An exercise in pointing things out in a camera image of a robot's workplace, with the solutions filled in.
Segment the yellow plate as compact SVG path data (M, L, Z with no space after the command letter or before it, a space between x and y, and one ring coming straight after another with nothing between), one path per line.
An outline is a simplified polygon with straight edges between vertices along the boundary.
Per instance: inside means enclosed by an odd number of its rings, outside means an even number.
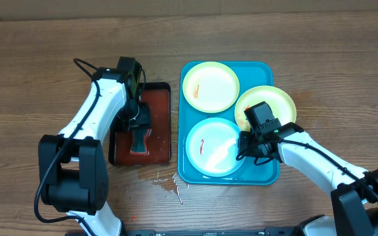
M247 90L236 102L234 117L241 131L250 131L251 128L244 111L261 102L270 106L273 115L282 125L296 122L297 109L292 98L280 88L262 85Z
M236 73L220 62L202 62L184 76L182 91L186 101L204 113L230 108L240 93Z

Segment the light blue plate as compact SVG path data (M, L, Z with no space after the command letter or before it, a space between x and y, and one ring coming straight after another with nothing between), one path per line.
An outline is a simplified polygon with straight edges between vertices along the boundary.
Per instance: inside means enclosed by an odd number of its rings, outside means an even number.
M224 177L237 171L240 128L228 119L207 118L188 133L186 155L192 166L208 177Z

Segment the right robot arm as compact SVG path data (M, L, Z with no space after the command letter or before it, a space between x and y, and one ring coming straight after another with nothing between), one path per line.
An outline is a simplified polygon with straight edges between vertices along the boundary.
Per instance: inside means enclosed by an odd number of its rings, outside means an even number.
M368 171L328 151L295 123L242 131L241 161L278 161L297 169L331 198L333 216L317 215L293 228L293 235L378 235L378 169Z

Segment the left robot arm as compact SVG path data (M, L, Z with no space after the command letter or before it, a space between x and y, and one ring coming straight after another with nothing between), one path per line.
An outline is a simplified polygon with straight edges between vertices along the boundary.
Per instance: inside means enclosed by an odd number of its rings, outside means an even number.
M121 235L122 222L108 202L102 143L109 128L132 132L133 153L147 153L149 108L140 103L146 75L140 64L96 68L91 91L73 120L38 145L39 179L33 209L46 224L75 220L86 235Z

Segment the green orange sponge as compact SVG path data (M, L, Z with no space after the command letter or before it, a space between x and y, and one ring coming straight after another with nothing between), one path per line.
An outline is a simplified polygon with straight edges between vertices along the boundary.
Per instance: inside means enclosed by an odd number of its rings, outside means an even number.
M149 153L147 148L147 139L150 136L152 129L143 128L133 130L133 141L130 148L132 155L147 155Z

